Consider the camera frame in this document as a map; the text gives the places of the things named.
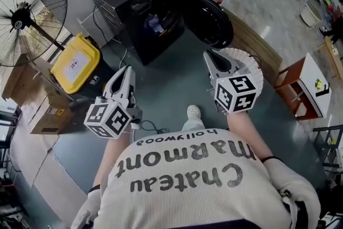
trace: forearm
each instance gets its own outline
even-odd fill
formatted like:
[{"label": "forearm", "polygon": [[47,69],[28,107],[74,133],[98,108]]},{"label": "forearm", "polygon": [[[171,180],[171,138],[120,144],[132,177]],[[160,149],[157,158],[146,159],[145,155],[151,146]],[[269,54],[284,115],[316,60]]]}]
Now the forearm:
[{"label": "forearm", "polygon": [[107,169],[114,165],[121,153],[130,145],[129,131],[128,129],[128,132],[122,133],[119,139],[108,140],[93,186],[100,184]]},{"label": "forearm", "polygon": [[273,156],[272,151],[263,141],[246,112],[227,115],[227,124],[230,132],[243,138],[259,159]]}]

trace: white bucket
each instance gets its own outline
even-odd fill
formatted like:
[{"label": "white bucket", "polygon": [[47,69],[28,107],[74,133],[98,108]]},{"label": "white bucket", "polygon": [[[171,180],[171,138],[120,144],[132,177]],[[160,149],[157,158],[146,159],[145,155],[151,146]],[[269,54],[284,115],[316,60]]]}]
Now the white bucket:
[{"label": "white bucket", "polygon": [[310,29],[316,26],[318,22],[323,21],[318,9],[307,0],[305,8],[301,11],[300,16]]}]

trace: fan grille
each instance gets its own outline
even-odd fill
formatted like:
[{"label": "fan grille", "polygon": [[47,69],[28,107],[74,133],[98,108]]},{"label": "fan grille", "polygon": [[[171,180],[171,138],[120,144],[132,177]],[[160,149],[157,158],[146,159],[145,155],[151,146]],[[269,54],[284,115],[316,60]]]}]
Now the fan grille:
[{"label": "fan grille", "polygon": [[56,40],[65,21],[67,0],[0,0],[2,66],[12,67],[27,63],[42,55],[51,46],[51,42],[33,26],[13,28],[12,15],[23,7],[28,7],[30,18]]}]

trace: person in black clothes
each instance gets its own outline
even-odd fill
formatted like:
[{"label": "person in black clothes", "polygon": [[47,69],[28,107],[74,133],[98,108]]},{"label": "person in black clothes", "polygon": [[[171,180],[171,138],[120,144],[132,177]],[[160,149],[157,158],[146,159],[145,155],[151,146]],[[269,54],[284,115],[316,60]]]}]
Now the person in black clothes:
[{"label": "person in black clothes", "polygon": [[343,38],[343,17],[339,17],[333,24],[332,30],[324,32],[321,28],[318,28],[319,33],[322,36],[332,36],[332,43],[336,43],[339,38]]}]

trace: white pants leg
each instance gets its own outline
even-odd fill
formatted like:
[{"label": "white pants leg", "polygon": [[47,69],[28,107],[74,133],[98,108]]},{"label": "white pants leg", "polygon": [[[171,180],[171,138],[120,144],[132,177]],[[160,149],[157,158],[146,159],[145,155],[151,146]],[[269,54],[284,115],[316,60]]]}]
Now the white pants leg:
[{"label": "white pants leg", "polygon": [[203,130],[205,126],[201,119],[198,119],[195,116],[192,116],[190,119],[186,121],[184,124],[182,131],[191,131],[191,130]]}]

